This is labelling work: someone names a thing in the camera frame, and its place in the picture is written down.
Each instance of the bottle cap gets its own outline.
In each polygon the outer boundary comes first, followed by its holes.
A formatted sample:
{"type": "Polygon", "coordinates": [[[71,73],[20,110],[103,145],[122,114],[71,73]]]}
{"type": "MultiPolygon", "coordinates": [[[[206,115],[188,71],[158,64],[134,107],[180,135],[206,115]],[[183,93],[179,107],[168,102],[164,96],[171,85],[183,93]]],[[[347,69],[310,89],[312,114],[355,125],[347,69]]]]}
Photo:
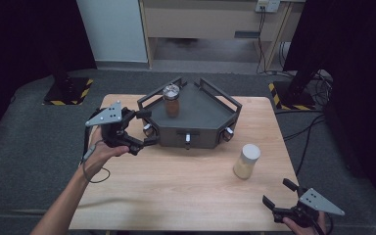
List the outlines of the bottle cap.
{"type": "Polygon", "coordinates": [[[254,164],[260,157],[260,149],[254,144],[247,144],[243,146],[241,158],[246,164],[254,164]]]}
{"type": "Polygon", "coordinates": [[[168,85],[164,88],[163,93],[167,100],[176,100],[179,96],[179,87],[175,84],[168,85]]]}

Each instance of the warning stripe tape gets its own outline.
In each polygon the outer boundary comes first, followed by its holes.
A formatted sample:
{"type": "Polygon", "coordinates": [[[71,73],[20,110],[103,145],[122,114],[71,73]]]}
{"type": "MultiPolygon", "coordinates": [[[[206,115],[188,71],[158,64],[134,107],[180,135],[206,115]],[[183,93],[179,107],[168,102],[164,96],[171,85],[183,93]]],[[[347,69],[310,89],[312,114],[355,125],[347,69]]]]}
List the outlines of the warning stripe tape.
{"type": "Polygon", "coordinates": [[[277,95],[276,89],[274,88],[273,83],[268,84],[268,88],[270,89],[270,93],[273,96],[274,105],[279,110],[315,110],[314,106],[291,106],[291,105],[283,105],[280,101],[279,96],[277,95]]]}
{"type": "Polygon", "coordinates": [[[62,106],[62,105],[80,105],[83,103],[84,98],[87,96],[88,91],[90,90],[90,86],[93,83],[93,79],[88,79],[87,84],[84,87],[83,92],[81,93],[80,99],[79,100],[73,100],[73,101],[61,101],[61,100],[54,100],[54,101],[46,101],[44,102],[44,105],[57,105],[57,106],[62,106]]]}

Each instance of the table top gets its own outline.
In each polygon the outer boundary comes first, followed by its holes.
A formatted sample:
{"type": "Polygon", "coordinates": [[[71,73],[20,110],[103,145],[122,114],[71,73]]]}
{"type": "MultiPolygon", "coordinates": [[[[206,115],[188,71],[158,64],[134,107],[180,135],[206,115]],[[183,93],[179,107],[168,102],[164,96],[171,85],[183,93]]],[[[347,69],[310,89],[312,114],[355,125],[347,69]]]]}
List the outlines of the table top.
{"type": "MultiPolygon", "coordinates": [[[[120,100],[138,110],[143,95],[108,95],[102,107],[120,100]]],[[[145,147],[137,156],[110,159],[108,180],[86,189],[70,229],[157,231],[285,231],[274,223],[261,202],[290,208],[296,193],[282,184],[295,176],[270,101],[264,97],[233,97],[243,105],[231,141],[215,149],[145,147]],[[242,180],[233,166],[244,145],[259,146],[261,156],[253,174],[242,180]]],[[[126,131],[143,139],[142,121],[126,131]]],[[[107,176],[103,170],[94,180],[107,176]]]]}

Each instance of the gray carpet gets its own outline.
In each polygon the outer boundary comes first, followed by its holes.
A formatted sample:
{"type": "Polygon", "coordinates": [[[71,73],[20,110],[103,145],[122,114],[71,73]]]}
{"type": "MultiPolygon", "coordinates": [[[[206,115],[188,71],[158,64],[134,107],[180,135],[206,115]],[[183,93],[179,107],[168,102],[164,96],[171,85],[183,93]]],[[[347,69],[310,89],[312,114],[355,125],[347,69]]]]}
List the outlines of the gray carpet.
{"type": "MultiPolygon", "coordinates": [[[[84,123],[107,94],[147,94],[182,76],[188,81],[204,77],[232,96],[271,98],[268,83],[288,79],[231,73],[107,70],[81,70],[70,75],[94,79],[82,105],[41,105],[53,82],[50,76],[20,88],[3,116],[0,122],[0,211],[46,210],[54,202],[81,157],[84,123]]],[[[304,129],[319,115],[295,113],[277,118],[282,134],[287,136],[304,129]]],[[[286,142],[294,168],[299,165],[305,141],[303,134],[286,142]]],[[[333,216],[332,234],[376,234],[376,191],[368,179],[351,176],[325,123],[312,129],[299,180],[301,185],[315,188],[347,213],[333,216]]],[[[34,215],[0,214],[0,234],[26,234],[38,219],[39,216],[34,215]]],[[[72,233],[89,234],[87,231],[72,233]]]]}

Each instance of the power outlet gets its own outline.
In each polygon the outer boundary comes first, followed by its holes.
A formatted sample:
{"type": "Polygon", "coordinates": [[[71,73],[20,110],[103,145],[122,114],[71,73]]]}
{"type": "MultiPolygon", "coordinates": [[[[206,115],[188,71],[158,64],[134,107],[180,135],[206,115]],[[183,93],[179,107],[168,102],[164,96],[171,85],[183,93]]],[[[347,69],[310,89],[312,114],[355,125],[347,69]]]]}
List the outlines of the power outlet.
{"type": "Polygon", "coordinates": [[[276,13],[279,5],[280,0],[258,0],[256,12],[276,13]]]}

